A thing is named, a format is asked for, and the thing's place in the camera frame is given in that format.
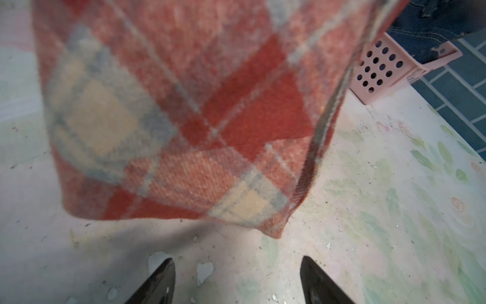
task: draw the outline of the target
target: red plaid cloth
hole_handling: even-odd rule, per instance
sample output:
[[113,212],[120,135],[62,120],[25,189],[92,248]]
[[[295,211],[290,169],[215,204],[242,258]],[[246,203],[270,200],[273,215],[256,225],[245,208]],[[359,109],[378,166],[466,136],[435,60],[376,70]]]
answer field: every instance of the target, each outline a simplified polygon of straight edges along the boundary
[[280,237],[385,6],[34,0],[64,207],[100,220],[211,218]]

